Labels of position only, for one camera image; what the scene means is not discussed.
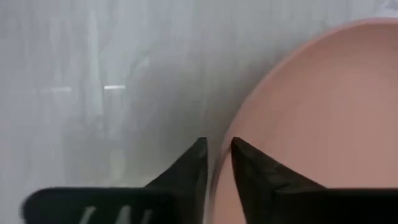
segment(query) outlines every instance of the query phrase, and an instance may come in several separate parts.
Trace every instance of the white marble floor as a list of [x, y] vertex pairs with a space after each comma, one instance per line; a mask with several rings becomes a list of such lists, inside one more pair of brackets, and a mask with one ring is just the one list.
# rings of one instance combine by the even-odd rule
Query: white marble floor
[[140, 186], [283, 56], [383, 0], [0, 0], [0, 223], [32, 191]]

